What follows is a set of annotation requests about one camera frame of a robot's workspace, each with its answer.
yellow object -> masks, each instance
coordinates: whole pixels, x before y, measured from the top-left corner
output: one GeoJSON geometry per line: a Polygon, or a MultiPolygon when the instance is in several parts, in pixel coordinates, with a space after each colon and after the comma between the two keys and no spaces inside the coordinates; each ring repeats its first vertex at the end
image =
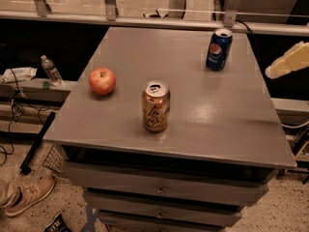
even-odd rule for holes
{"type": "Polygon", "coordinates": [[[276,59],[267,67],[265,73],[267,77],[273,79],[306,67],[309,67],[309,43],[300,42],[276,59]]]}

pepsi logo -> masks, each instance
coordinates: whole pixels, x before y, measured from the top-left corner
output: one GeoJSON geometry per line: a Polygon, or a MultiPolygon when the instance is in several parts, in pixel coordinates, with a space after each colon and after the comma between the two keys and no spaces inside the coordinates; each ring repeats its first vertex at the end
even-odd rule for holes
{"type": "Polygon", "coordinates": [[[221,52],[222,52],[222,48],[220,47],[220,45],[216,43],[211,44],[210,46],[211,57],[218,58],[221,55],[221,52]]]}

shoe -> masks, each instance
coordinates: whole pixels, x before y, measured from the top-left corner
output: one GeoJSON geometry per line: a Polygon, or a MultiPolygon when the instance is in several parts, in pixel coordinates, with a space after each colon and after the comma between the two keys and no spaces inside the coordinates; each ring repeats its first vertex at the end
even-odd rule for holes
{"type": "Polygon", "coordinates": [[[23,213],[29,207],[46,198],[54,186],[55,179],[51,175],[43,177],[37,182],[19,186],[22,199],[18,204],[6,208],[5,214],[11,218],[23,213]]]}

drawer knob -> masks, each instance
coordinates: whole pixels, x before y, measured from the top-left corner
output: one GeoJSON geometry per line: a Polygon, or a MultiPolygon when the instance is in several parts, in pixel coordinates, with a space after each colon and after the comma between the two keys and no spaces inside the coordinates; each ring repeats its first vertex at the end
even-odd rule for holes
{"type": "Polygon", "coordinates": [[[161,211],[158,213],[158,215],[156,215],[156,218],[158,218],[158,219],[164,219],[164,216],[163,216],[163,214],[162,214],[161,211]]]}
{"type": "Polygon", "coordinates": [[[158,188],[158,190],[156,191],[156,194],[158,194],[158,195],[163,195],[163,194],[165,194],[165,190],[163,189],[163,186],[160,186],[160,187],[158,188]]]}

table top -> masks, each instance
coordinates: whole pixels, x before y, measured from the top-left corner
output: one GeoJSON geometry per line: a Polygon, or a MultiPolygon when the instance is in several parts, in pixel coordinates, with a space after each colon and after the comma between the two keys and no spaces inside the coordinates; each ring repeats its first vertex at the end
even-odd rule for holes
{"type": "Polygon", "coordinates": [[[205,68],[211,34],[111,27],[44,139],[173,158],[295,166],[246,35],[233,35],[224,70],[212,72],[205,68]],[[89,73],[97,67],[117,76],[107,97],[89,87],[89,73]],[[171,91],[169,125],[159,133],[147,132],[142,123],[141,94],[150,80],[166,82],[171,91]]]}

